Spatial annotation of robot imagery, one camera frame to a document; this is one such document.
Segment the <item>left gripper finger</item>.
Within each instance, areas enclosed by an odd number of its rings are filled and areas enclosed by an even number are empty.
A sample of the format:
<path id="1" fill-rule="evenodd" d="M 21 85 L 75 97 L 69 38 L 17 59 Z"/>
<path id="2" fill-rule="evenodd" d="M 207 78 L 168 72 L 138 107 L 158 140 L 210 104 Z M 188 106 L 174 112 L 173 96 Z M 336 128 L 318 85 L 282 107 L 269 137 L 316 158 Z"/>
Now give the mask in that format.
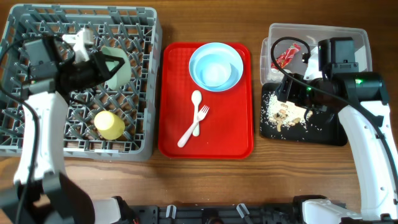
<path id="1" fill-rule="evenodd" d="M 102 52 L 96 53 L 96 64 L 97 66 L 105 66 L 107 62 L 116 62 L 117 66 L 124 65 L 124 59 L 122 57 L 107 55 Z"/>
<path id="2" fill-rule="evenodd" d="M 101 66 L 101 81 L 110 83 L 125 83 L 124 69 L 122 66 L 117 66 L 116 63 L 106 64 Z"/>

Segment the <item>green bowl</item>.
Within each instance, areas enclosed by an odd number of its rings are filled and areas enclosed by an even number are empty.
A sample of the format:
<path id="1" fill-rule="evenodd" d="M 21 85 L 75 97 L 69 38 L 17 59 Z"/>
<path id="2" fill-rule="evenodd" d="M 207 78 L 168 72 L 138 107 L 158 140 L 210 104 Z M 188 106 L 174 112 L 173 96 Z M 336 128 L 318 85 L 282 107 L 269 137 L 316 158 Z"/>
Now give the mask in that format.
<path id="1" fill-rule="evenodd" d="M 105 55 L 121 57 L 124 59 L 124 65 L 116 72 L 116 74 L 111 79 L 105 82 L 108 88 L 112 90 L 117 90 L 127 84 L 131 79 L 131 64 L 127 57 L 127 53 L 125 53 L 123 49 L 114 47 L 102 47 L 101 51 Z"/>

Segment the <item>rice food scraps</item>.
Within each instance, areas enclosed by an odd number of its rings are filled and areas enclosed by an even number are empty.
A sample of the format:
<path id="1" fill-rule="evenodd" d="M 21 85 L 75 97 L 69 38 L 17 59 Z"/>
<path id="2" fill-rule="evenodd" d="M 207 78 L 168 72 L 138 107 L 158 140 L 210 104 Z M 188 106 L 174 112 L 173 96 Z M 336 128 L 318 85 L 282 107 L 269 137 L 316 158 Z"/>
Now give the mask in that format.
<path id="1" fill-rule="evenodd" d="M 306 140 L 313 111 L 282 102 L 273 91 L 262 94 L 259 131 L 263 137 L 290 141 Z"/>

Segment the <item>red snack wrapper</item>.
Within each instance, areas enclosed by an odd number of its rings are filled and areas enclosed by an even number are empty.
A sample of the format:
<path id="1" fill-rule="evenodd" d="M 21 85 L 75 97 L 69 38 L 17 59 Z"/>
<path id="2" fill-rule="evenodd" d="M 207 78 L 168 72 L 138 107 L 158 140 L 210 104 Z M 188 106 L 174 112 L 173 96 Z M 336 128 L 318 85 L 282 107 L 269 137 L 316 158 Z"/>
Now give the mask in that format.
<path id="1" fill-rule="evenodd" d="M 301 50 L 301 46 L 293 43 L 285 52 L 276 58 L 280 68 L 285 68 L 294 58 L 295 54 Z"/>

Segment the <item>yellow cup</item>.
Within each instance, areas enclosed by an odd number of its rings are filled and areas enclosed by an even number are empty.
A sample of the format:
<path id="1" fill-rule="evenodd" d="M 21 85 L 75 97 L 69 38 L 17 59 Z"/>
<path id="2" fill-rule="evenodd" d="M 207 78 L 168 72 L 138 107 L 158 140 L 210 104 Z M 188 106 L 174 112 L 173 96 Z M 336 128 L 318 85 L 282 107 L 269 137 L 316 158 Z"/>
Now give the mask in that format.
<path id="1" fill-rule="evenodd" d="M 101 111 L 94 118 L 95 128 L 107 140 L 114 140 L 122 136 L 125 124 L 116 114 L 110 111 Z"/>

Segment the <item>light blue bowl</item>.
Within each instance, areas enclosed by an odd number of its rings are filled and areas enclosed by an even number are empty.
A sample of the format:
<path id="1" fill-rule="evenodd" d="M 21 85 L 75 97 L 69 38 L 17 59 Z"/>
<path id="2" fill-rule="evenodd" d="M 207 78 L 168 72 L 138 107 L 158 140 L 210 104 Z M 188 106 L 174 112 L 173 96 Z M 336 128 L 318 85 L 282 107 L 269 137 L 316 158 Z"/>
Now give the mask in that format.
<path id="1" fill-rule="evenodd" d="M 221 55 L 208 54 L 197 61 L 194 71 L 201 84 L 213 88 L 228 81 L 231 76 L 231 65 Z"/>

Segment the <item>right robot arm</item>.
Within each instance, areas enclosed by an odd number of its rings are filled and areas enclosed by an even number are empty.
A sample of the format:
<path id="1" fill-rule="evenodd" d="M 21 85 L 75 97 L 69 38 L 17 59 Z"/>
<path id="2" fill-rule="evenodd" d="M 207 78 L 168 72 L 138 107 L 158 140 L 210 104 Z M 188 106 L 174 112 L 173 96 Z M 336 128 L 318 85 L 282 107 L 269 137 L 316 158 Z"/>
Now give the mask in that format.
<path id="1" fill-rule="evenodd" d="M 348 138 L 361 192 L 361 211 L 354 213 L 326 198 L 297 199 L 303 223 L 397 223 L 397 149 L 390 127 L 389 95 L 376 72 L 360 72 L 351 37 L 318 43 L 322 77 L 306 80 L 286 72 L 274 53 L 270 58 L 284 78 L 279 101 L 307 110 L 335 110 Z"/>

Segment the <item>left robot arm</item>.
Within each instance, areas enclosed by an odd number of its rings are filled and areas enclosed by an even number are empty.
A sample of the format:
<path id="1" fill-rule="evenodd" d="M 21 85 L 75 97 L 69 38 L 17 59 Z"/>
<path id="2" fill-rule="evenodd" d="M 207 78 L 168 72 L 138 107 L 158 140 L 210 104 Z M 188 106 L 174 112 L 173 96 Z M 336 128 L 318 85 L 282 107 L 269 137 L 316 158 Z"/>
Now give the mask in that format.
<path id="1" fill-rule="evenodd" d="M 70 93 L 104 82 L 120 87 L 131 76 L 127 55 L 105 48 L 88 54 L 70 45 L 64 59 L 60 37 L 22 39 L 30 66 L 28 80 L 13 100 L 24 110 L 24 140 L 14 185 L 1 191 L 1 209 L 13 223 L 134 223 L 136 216 L 119 196 L 94 201 L 66 175 L 63 130 Z"/>

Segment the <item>black waste tray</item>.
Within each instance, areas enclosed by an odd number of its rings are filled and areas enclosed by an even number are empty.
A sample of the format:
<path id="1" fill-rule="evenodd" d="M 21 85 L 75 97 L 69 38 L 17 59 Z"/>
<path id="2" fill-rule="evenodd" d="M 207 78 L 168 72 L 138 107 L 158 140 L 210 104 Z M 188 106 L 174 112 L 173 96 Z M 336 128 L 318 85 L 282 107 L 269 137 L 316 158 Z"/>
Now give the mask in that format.
<path id="1" fill-rule="evenodd" d="M 279 85 L 276 83 L 266 83 L 262 86 L 262 94 L 265 91 L 275 92 L 278 86 Z M 307 134 L 306 140 L 298 142 L 310 142 L 332 146 L 344 146 L 347 144 L 348 138 L 336 114 L 328 111 L 312 111 L 313 115 L 307 123 L 309 133 Z"/>

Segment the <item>grey dishwasher rack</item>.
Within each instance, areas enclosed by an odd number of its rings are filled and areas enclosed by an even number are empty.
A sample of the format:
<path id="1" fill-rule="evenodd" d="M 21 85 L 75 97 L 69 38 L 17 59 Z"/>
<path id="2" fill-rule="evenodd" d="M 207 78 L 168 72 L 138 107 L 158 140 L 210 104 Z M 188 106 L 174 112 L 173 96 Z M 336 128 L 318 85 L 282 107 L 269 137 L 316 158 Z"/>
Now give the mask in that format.
<path id="1" fill-rule="evenodd" d="M 73 92 L 63 131 L 64 155 L 96 160 L 144 161 L 154 141 L 155 94 L 162 28 L 155 9 L 127 6 L 16 4 L 7 17 L 1 37 L 3 87 L 13 95 L 27 78 L 29 61 L 20 40 L 43 35 L 93 31 L 89 52 L 105 47 L 125 51 L 132 77 L 117 90 L 101 84 Z M 104 139 L 94 126 L 100 111 L 110 111 L 125 123 L 123 135 Z"/>

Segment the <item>clear plastic bin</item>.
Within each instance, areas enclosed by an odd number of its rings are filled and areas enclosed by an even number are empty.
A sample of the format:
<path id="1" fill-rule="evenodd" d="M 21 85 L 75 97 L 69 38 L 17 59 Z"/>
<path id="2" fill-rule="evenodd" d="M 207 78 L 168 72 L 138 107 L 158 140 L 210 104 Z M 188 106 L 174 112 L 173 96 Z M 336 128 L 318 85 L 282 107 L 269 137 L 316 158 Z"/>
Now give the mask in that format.
<path id="1" fill-rule="evenodd" d="M 260 58 L 260 78 L 262 85 L 266 83 L 280 82 L 269 80 L 269 72 L 272 60 L 270 49 L 273 43 L 281 37 L 295 37 L 303 40 L 310 46 L 310 50 L 318 47 L 318 42 L 333 37 L 352 37 L 354 40 L 355 59 L 359 64 L 360 72 L 371 72 L 373 63 L 367 32 L 363 29 L 349 27 L 317 26 L 307 24 L 273 23 L 269 28 L 269 36 L 262 42 Z M 307 51 L 303 44 L 299 44 L 301 50 L 295 54 L 293 60 L 285 67 L 288 72 L 298 73 L 304 76 L 307 64 L 302 62 L 302 54 Z"/>

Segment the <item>red plastic tray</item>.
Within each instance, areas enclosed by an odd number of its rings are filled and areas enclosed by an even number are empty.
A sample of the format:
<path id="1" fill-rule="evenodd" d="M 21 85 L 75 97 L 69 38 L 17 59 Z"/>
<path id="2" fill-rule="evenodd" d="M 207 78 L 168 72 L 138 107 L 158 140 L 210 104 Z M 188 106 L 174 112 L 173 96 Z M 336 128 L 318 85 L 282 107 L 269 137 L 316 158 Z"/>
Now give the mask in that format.
<path id="1" fill-rule="evenodd" d="M 212 92 L 201 89 L 188 71 L 190 57 L 201 45 L 174 42 L 164 50 L 158 148 L 169 158 L 244 159 L 254 148 L 251 54 L 243 44 L 232 43 L 243 60 L 243 75 L 231 89 Z M 201 105 L 210 110 L 200 122 L 199 136 L 178 147 L 178 140 L 193 122 L 195 90 L 201 92 Z"/>

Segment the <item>light blue plate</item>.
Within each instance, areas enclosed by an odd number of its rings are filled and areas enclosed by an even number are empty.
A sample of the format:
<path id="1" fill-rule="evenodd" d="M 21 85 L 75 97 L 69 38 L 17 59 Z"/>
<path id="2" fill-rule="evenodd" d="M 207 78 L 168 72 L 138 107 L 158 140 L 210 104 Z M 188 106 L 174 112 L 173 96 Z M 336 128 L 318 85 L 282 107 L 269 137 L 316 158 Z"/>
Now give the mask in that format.
<path id="1" fill-rule="evenodd" d="M 231 65 L 231 76 L 226 83 L 218 87 L 206 87 L 205 85 L 201 84 L 199 79 L 197 78 L 194 66 L 196 65 L 197 61 L 208 54 L 218 54 L 224 57 Z M 243 76 L 244 71 L 244 64 L 243 59 L 238 54 L 238 51 L 232 48 L 232 46 L 220 43 L 220 42 L 211 42 L 200 46 L 199 48 L 194 51 L 192 56 L 190 57 L 188 63 L 188 71 L 192 78 L 192 80 L 202 89 L 212 92 L 222 92 L 231 89 L 240 81 Z"/>

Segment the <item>white plastic spoon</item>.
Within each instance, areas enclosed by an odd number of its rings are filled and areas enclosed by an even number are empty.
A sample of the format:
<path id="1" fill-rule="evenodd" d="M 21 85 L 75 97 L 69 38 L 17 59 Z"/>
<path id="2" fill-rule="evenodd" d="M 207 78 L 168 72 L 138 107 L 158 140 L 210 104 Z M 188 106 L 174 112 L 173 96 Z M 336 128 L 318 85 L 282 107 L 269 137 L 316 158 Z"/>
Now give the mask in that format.
<path id="1" fill-rule="evenodd" d="M 195 90 L 195 91 L 192 93 L 191 100 L 192 100 L 192 103 L 193 103 L 193 105 L 194 105 L 194 116 L 193 116 L 193 121 L 196 122 L 196 121 L 197 121 L 197 116 L 198 116 L 198 110 L 199 110 L 198 107 L 199 107 L 199 105 L 200 105 L 200 103 L 201 103 L 201 100 L 202 100 L 201 92 L 200 92 L 199 90 Z M 195 127 L 195 129 L 194 129 L 193 132 L 192 132 L 192 135 L 195 136 L 195 137 L 197 137 L 197 136 L 200 135 L 200 126 L 199 126 L 199 125 L 197 125 L 197 126 Z"/>

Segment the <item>white plastic fork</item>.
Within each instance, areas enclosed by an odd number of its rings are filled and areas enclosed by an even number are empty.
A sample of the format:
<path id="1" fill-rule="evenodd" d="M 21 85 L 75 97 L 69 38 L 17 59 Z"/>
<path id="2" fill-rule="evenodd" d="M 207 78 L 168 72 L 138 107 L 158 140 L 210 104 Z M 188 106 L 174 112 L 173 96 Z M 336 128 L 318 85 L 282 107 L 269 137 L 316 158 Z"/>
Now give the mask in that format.
<path id="1" fill-rule="evenodd" d="M 204 120 L 210 107 L 205 105 L 201 108 L 201 110 L 198 111 L 196 119 L 192 123 L 192 125 L 185 131 L 183 136 L 178 140 L 177 146 L 178 147 L 184 147 L 184 145 L 187 143 L 189 140 L 190 136 L 193 133 L 193 130 L 198 126 L 199 122 Z"/>

